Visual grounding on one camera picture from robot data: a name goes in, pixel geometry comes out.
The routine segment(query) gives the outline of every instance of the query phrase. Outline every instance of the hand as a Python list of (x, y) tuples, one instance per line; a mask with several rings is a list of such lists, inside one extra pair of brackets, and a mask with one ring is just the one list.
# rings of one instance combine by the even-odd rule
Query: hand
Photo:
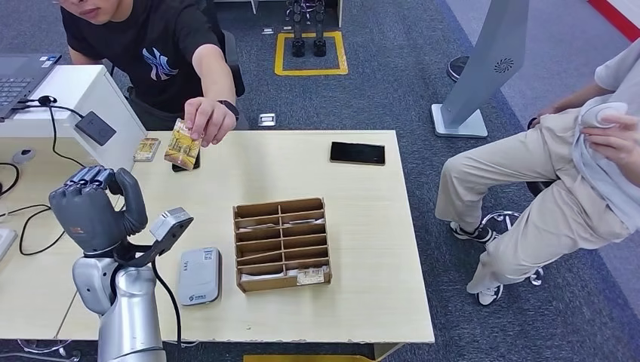
[(640, 118), (630, 115), (606, 115), (602, 122), (614, 126), (586, 127), (581, 130), (589, 146), (618, 166), (640, 161)]
[[(116, 211), (106, 193), (125, 197)], [(49, 204), (64, 231), (85, 253), (96, 253), (144, 230), (148, 219), (140, 185), (124, 168), (84, 167), (49, 194)]]
[(555, 106), (546, 107), (545, 109), (543, 109), (540, 112), (538, 112), (538, 114), (536, 115), (536, 119), (533, 122), (531, 122), (531, 126), (529, 127), (529, 129), (539, 125), (540, 124), (540, 118), (543, 115), (554, 115), (556, 113), (559, 113), (559, 111)]
[(217, 145), (235, 128), (235, 116), (215, 100), (199, 97), (184, 103), (184, 121), (191, 130), (191, 138), (202, 138), (202, 146)]

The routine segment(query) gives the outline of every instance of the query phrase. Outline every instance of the speaker grille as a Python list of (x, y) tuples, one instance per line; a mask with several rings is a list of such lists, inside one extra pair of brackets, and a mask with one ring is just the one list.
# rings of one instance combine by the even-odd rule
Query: speaker grille
[(494, 72), (496, 72), (496, 73), (506, 73), (509, 70), (511, 70), (511, 68), (513, 68), (514, 64), (515, 64), (515, 62), (513, 61), (513, 59), (511, 59), (511, 58), (503, 58), (503, 59), (499, 60), (494, 65)]

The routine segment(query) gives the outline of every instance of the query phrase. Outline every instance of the black smartphone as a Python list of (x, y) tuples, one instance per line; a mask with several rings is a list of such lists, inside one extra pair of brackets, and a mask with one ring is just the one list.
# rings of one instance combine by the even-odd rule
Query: black smartphone
[(364, 143), (331, 143), (331, 162), (384, 165), (384, 146)]
[[(198, 152), (198, 155), (195, 157), (195, 162), (193, 163), (193, 169), (195, 170), (196, 168), (200, 168), (200, 152)], [(182, 168), (176, 164), (171, 164), (171, 169), (174, 172), (188, 171), (186, 168)]]

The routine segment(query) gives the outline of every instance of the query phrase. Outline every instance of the black wristwatch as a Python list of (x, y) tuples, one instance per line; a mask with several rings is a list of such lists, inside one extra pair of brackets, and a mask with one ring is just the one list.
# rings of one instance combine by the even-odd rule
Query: black wristwatch
[(238, 118), (240, 118), (240, 112), (233, 105), (233, 103), (231, 103), (228, 100), (219, 100), (218, 103), (220, 103), (221, 105), (225, 106), (229, 111), (231, 111), (231, 113), (233, 113), (233, 115), (235, 116), (235, 121), (236, 122), (238, 121)]

